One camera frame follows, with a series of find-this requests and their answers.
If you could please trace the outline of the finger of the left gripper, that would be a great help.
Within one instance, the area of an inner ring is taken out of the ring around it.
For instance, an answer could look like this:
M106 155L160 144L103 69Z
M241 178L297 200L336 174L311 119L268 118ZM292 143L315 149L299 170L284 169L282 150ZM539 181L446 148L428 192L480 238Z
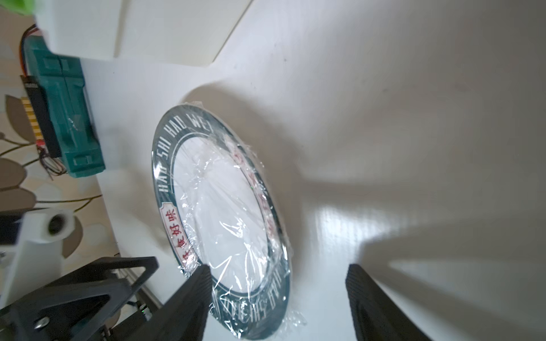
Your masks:
M155 257L102 257L1 309L2 340L93 340L159 268Z

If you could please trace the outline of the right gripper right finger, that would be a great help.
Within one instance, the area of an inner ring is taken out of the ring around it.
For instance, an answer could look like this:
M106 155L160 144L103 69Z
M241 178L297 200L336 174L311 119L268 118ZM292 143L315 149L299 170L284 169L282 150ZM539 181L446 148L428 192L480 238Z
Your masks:
M357 340L428 340L358 264L348 267L346 289Z

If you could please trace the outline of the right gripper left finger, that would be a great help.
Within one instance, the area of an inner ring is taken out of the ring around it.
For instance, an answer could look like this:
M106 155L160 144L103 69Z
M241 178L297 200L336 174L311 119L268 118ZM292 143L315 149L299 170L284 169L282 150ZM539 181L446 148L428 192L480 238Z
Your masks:
M210 267L202 265L193 272L169 301L128 339L200 341L203 339L211 302Z

